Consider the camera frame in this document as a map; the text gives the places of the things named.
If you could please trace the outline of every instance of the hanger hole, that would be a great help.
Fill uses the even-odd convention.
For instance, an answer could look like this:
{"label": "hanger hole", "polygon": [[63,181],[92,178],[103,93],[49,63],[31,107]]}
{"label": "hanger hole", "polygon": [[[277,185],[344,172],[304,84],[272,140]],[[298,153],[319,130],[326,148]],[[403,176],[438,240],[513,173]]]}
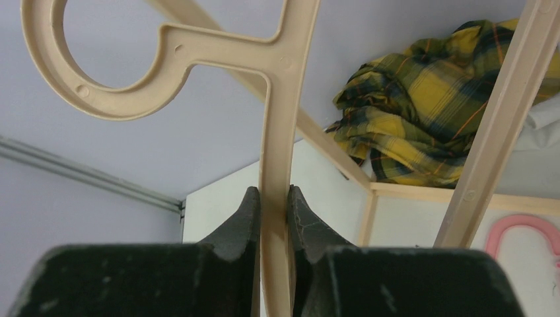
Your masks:
{"label": "hanger hole", "polygon": [[[64,33],[74,60],[89,77],[126,87],[150,68],[162,22],[165,18],[144,1],[68,1]],[[86,93],[84,88],[77,89]]]}

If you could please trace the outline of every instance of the pink hanger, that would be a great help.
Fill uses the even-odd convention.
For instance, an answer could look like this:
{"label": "pink hanger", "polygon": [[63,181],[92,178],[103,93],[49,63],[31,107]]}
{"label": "pink hanger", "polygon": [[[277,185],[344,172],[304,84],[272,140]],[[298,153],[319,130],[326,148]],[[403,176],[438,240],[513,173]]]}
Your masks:
{"label": "pink hanger", "polygon": [[[552,254],[560,256],[560,230],[544,219],[529,215],[504,217],[492,225],[488,234],[488,240],[486,241],[486,253],[492,256],[492,258],[497,259],[504,233],[518,226],[531,227],[540,232],[548,240]],[[557,259],[555,266],[560,269],[559,259]]]}

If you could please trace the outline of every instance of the folded clothing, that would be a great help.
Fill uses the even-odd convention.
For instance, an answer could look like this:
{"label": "folded clothing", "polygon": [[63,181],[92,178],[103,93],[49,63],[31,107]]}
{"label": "folded clothing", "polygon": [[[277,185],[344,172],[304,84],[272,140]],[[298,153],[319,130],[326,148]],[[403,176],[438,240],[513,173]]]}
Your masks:
{"label": "folded clothing", "polygon": [[[366,63],[334,98],[327,132],[379,182],[453,188],[480,124],[517,20],[463,24],[403,54]],[[560,91],[555,53],[535,104]]]}
{"label": "folded clothing", "polygon": [[529,110],[514,151],[540,150],[560,143],[560,94]]}

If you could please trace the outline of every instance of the green plaid cloth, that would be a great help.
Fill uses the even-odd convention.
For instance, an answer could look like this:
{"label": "green plaid cloth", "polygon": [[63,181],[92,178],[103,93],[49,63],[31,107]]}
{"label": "green plaid cloth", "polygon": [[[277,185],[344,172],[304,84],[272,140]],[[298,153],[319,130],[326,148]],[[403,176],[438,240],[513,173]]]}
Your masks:
{"label": "green plaid cloth", "polygon": [[[362,65],[334,98],[343,118],[327,133],[359,164],[369,152],[379,182],[453,188],[516,25],[467,22]],[[555,53],[535,104],[559,91]]]}

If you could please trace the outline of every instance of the wooden beam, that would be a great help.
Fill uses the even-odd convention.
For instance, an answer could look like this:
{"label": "wooden beam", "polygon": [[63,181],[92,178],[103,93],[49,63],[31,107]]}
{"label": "wooden beam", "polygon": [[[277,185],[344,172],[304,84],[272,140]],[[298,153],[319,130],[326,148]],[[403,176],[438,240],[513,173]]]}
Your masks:
{"label": "wooden beam", "polygon": [[[375,190],[377,196],[380,197],[386,196],[419,201],[435,201],[438,203],[448,203],[454,191],[445,188],[377,182],[371,183],[370,186],[372,190]],[[493,194],[488,203],[488,208],[531,213],[535,215],[560,216],[560,199]]]}
{"label": "wooden beam", "polygon": [[360,225],[360,233],[358,235],[358,246],[368,246],[371,240],[371,232],[373,230],[373,220],[375,219],[375,211],[377,209],[377,194],[371,191],[366,200],[366,207],[362,216]]}
{"label": "wooden beam", "polygon": [[528,1],[434,247],[470,247],[559,38],[560,0]]}
{"label": "wooden beam", "polygon": [[[193,0],[147,0],[156,10],[172,21],[211,30],[222,30],[219,24]],[[237,81],[264,102],[266,82],[261,76],[242,71],[228,70]],[[369,192],[370,177],[338,144],[302,109],[298,109],[296,128],[298,133],[315,149],[334,164],[348,179],[358,183]]]}

